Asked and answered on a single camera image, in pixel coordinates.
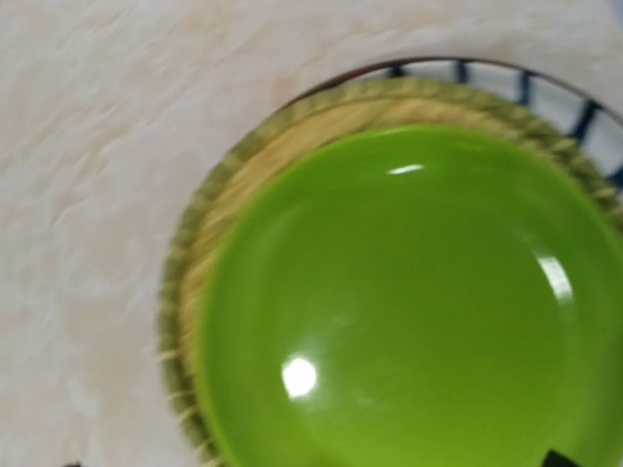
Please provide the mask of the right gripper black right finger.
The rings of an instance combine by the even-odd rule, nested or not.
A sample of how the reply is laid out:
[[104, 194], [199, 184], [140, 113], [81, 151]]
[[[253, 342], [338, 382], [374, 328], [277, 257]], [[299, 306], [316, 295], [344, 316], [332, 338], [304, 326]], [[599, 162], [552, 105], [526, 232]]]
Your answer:
[[552, 449], [543, 458], [543, 467], [612, 467], [618, 465], [618, 460], [580, 459], [570, 453]]

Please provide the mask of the green plastic plate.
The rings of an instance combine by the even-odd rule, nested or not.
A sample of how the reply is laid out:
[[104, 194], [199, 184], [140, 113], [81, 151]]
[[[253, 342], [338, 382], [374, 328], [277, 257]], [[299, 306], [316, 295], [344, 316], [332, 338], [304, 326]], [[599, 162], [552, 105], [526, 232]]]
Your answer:
[[229, 466], [622, 459], [622, 236], [498, 137], [306, 154], [228, 228], [199, 337]]

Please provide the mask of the white black striped plate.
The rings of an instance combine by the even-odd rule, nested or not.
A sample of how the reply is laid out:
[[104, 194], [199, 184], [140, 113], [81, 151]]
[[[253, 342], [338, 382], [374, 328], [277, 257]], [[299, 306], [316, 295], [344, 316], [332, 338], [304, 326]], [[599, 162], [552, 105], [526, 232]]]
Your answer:
[[353, 69], [338, 81], [399, 77], [469, 85], [524, 105], [573, 138], [599, 172], [622, 188], [622, 116], [582, 90], [519, 65], [450, 56], [386, 60]]

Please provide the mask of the woven bamboo tray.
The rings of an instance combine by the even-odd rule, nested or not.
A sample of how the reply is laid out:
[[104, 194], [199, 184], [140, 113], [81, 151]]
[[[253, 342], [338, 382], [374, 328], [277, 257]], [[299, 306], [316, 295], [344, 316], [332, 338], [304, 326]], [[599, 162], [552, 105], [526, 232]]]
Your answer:
[[225, 460], [199, 405], [199, 301], [224, 232], [243, 204], [306, 152], [366, 129], [401, 124], [481, 129], [557, 163], [615, 223], [622, 200], [577, 142], [523, 105], [468, 85], [422, 78], [319, 90], [272, 113], [228, 151], [196, 190], [173, 235], [158, 336], [167, 398], [201, 465]]

